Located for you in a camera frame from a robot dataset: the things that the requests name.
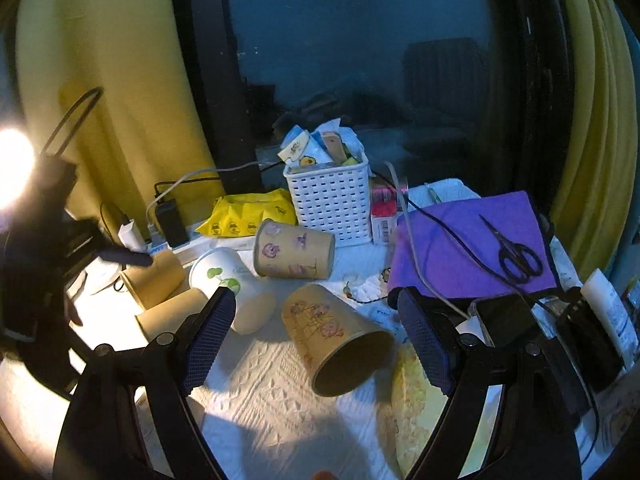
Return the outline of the white paper cup green print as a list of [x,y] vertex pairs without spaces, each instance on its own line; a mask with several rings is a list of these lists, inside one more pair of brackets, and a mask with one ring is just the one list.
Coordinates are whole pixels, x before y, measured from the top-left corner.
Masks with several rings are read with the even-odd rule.
[[260,330],[277,307],[276,296],[269,286],[256,278],[230,248],[216,248],[198,258],[191,266],[189,284],[207,298],[221,287],[234,293],[236,307],[231,328],[239,335]]

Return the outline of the plain brown cup by charger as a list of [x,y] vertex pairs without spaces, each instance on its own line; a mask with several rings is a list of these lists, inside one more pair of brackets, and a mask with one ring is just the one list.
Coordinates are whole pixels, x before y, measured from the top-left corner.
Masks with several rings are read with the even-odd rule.
[[120,272],[120,278],[136,303],[150,310],[178,289],[186,278],[179,258],[168,249],[152,255],[150,266],[130,266]]

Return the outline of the plain brown paper cup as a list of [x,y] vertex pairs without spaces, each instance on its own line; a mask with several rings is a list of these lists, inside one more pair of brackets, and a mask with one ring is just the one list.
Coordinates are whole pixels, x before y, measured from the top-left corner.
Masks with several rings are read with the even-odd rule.
[[197,288],[163,301],[136,316],[143,336],[149,342],[161,333],[175,333],[183,321],[192,314],[199,314],[208,301]]

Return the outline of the brown cup pink stickers far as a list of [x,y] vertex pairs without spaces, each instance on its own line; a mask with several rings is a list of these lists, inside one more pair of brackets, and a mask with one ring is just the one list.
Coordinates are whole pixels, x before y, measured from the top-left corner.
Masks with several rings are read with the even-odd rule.
[[259,226],[254,269],[268,278],[326,280],[334,266],[335,236],[267,219]]

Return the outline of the brown cup pink drawings near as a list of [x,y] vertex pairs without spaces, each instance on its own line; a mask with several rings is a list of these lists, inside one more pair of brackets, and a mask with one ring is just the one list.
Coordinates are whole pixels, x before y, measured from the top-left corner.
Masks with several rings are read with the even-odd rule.
[[308,284],[286,298],[281,318],[311,390],[334,398],[358,388],[387,361],[394,336],[325,287]]

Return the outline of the white charger plug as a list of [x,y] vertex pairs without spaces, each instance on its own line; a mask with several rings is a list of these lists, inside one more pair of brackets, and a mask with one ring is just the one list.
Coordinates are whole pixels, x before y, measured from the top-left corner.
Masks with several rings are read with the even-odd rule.
[[145,240],[134,220],[129,220],[119,227],[118,238],[128,249],[134,252],[146,252]]

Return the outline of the black power adapter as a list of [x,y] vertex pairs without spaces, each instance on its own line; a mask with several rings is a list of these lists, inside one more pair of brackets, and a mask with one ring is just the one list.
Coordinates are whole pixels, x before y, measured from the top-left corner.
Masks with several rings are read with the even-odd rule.
[[171,248],[182,246],[190,240],[186,226],[182,221],[177,202],[173,198],[160,200],[156,204],[155,217],[160,227],[160,232],[162,232],[163,237],[165,237],[166,242]]

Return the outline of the white desk lamp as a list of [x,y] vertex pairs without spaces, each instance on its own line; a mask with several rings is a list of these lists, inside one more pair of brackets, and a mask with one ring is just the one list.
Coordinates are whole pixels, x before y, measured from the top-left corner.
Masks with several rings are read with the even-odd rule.
[[0,208],[9,208],[24,192],[35,166],[35,151],[25,133],[0,132]]

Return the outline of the yellow patterned paper pack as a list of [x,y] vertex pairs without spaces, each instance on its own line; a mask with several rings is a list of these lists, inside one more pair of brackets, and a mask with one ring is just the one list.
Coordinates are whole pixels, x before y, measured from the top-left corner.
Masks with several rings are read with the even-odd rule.
[[428,381],[410,342],[402,344],[393,370],[392,410],[396,458],[404,478],[430,440],[446,402],[446,396]]

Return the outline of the white tube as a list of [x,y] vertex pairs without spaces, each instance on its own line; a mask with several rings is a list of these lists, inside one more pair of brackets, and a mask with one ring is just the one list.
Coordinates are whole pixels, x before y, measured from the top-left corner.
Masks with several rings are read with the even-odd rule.
[[624,367],[630,370],[639,347],[638,336],[623,301],[600,269],[582,285],[582,296],[611,338]]

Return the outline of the black scissors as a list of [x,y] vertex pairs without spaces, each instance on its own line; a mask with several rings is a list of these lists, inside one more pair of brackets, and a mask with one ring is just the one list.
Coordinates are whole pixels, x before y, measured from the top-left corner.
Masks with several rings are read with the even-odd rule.
[[544,265],[532,248],[509,240],[482,214],[480,220],[497,240],[499,264],[512,283],[524,285],[544,273]]

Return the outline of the yellow curtain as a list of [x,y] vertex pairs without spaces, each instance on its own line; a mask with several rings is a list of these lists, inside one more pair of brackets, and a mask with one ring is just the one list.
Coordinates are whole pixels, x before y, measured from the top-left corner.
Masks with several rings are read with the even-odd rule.
[[77,167],[76,217],[122,211],[144,226],[157,182],[213,166],[171,0],[22,0],[16,72],[35,146],[62,139],[66,110],[103,91],[64,153]]

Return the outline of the purple cloth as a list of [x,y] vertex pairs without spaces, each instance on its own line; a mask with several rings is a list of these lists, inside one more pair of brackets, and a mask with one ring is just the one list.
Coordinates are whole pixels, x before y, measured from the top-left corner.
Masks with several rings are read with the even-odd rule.
[[400,216],[388,288],[414,286],[428,296],[421,278],[450,300],[512,294],[498,260],[499,244],[480,220],[488,219],[505,237],[532,248],[544,273],[521,285],[529,295],[560,287],[549,244],[526,192],[455,200]]

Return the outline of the white plastic lattice basket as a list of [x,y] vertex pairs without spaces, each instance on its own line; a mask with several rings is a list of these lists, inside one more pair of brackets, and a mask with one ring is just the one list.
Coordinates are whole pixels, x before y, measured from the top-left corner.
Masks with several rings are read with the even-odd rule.
[[334,235],[337,247],[368,244],[372,240],[370,215],[370,164],[286,167],[298,224]]

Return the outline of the red white small box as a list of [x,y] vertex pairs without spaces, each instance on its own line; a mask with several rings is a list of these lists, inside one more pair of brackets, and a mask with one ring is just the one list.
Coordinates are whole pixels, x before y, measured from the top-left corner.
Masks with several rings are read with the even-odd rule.
[[390,244],[398,217],[399,203],[396,190],[384,182],[373,181],[370,193],[370,222],[374,244]]

